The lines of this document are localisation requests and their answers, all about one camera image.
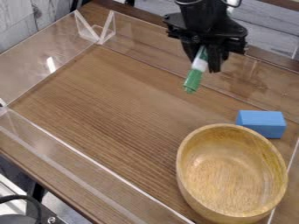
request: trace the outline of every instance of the sponge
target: sponge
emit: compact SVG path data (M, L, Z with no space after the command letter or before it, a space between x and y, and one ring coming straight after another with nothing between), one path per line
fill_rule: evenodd
M236 125L246 127L266 138L281 138L285 119L278 111L240 110Z

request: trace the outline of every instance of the wooden table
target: wooden table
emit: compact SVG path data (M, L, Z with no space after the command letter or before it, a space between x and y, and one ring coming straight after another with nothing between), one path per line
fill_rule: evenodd
M97 3L90 3L81 13L90 22L98 19L96 15L102 11ZM244 93L254 92L244 73L236 76L240 67L253 66L253 61L242 56L232 57L225 65L225 73L210 81L221 85L226 77L226 81L230 78L232 82L237 82L236 85L241 83ZM288 87L289 79L290 83L297 83L297 74L257 63L257 71L262 71L262 75L257 76L258 81L261 79L266 86L266 91L258 92L260 97L274 100L276 91L270 92L270 87ZM285 73L284 78L276 81L268 78L268 74L278 77L276 74L280 73ZM200 126L233 123L240 109L260 108L206 87L188 95L182 92L181 84L182 78L172 73L93 45L10 108L190 221L209 223L190 210L180 195L174 179L176 151L184 137ZM288 96L285 99L289 103L284 109L289 109L292 118L296 115L292 102L297 98L294 94ZM272 140L286 164L299 130L297 123L290 120L286 121L282 138ZM98 182L105 180L97 179L101 174L97 174L84 157L74 157L60 145L49 148L45 141L39 141L38 151L54 159L61 167L53 169L18 144L5 136L0 137L3 155L92 222L132 223L126 216L106 206L100 197L94 197L92 189L97 190ZM299 219L296 157L284 201L274 211L274 224L292 224ZM76 177L70 172L60 172L64 166L73 170ZM80 179L93 188L81 187L84 183Z

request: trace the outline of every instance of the cable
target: cable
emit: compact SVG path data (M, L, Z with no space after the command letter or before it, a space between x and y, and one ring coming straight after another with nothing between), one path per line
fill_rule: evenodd
M241 0L237 0L237 4L229 4L226 0L220 0L226 6L232 7L232 8L237 8L241 5Z
M34 224L41 224L42 210L41 210L38 202L31 197L25 196L25 195L9 195L9 196L3 196L0 198L0 204L3 204L5 202L7 202L10 200L27 200L31 202L31 204L35 207L35 211L37 211L37 218L35 218Z

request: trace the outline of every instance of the bowl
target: bowl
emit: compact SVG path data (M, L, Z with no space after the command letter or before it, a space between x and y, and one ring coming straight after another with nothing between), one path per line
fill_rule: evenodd
M176 178L190 208L217 223L256 222L285 194L285 162L276 147L232 124L204 126L184 138Z

